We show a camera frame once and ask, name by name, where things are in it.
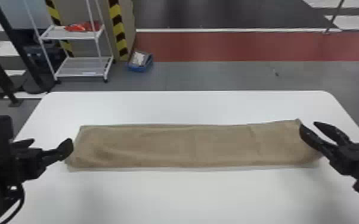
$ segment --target wall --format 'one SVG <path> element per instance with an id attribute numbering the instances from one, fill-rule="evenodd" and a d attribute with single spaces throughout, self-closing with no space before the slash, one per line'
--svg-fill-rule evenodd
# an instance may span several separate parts
<path id="1" fill-rule="evenodd" d="M 44 0 L 27 0 L 38 28 L 50 25 Z M 32 29 L 23 0 L 0 0 L 0 7 L 14 29 Z"/>

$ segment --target beige towel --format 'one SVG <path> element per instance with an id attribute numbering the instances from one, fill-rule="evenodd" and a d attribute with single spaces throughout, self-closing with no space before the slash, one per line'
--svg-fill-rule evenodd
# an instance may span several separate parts
<path id="1" fill-rule="evenodd" d="M 76 168 L 304 164 L 320 154 L 301 140 L 300 124 L 82 126 L 67 163 Z"/>

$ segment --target yellow and black striped pole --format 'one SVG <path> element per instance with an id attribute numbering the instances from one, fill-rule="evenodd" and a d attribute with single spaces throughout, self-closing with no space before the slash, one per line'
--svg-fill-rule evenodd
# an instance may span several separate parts
<path id="1" fill-rule="evenodd" d="M 125 39 L 124 23 L 122 21 L 119 0 L 108 0 L 110 7 L 110 19 L 113 22 L 113 31 L 116 38 L 116 46 L 121 61 L 127 61 L 129 57 L 128 46 Z"/>
<path id="2" fill-rule="evenodd" d="M 63 24 L 61 22 L 60 14 L 58 13 L 53 0 L 45 0 L 45 2 L 47 5 L 47 10 L 50 14 L 51 20 L 53 21 L 54 25 L 62 26 Z M 67 54 L 70 57 L 74 57 L 74 54 L 72 52 L 72 46 L 71 46 L 70 42 L 68 42 L 67 40 L 61 40 L 60 43 L 61 43 L 61 47 L 66 50 Z"/>

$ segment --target red object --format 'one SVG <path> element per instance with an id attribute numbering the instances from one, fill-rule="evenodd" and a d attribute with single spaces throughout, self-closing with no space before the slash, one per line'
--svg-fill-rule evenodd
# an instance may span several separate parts
<path id="1" fill-rule="evenodd" d="M 94 21 L 93 24 L 95 25 L 95 31 L 100 30 L 100 23 L 99 21 Z M 90 21 L 84 23 L 73 23 L 69 26 L 65 27 L 66 31 L 70 32 L 86 32 L 86 31 L 93 31 L 92 23 Z"/>
<path id="2" fill-rule="evenodd" d="M 86 31 L 84 26 L 81 25 L 81 24 L 71 24 L 69 26 L 66 26 L 65 30 L 70 31 L 70 32 L 84 32 L 84 31 Z"/>
<path id="3" fill-rule="evenodd" d="M 99 21 L 94 21 L 93 24 L 95 25 L 95 31 L 100 30 L 100 23 Z M 93 31 L 92 29 L 92 23 L 90 21 L 82 23 L 86 31 Z"/>
<path id="4" fill-rule="evenodd" d="M 359 61 L 359 32 L 137 33 L 154 61 Z"/>

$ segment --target white wire shelf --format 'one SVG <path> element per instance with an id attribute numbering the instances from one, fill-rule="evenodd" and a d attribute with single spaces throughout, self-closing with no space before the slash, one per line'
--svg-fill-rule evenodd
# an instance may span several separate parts
<path id="1" fill-rule="evenodd" d="M 113 57 L 67 57 L 55 73 L 56 77 L 107 77 Z"/>
<path id="2" fill-rule="evenodd" d="M 55 26 L 51 25 L 47 30 L 41 35 L 42 40 L 93 40 L 99 39 L 100 35 L 103 33 L 104 24 L 101 25 L 100 29 L 96 32 L 70 32 L 64 29 L 64 26 Z"/>

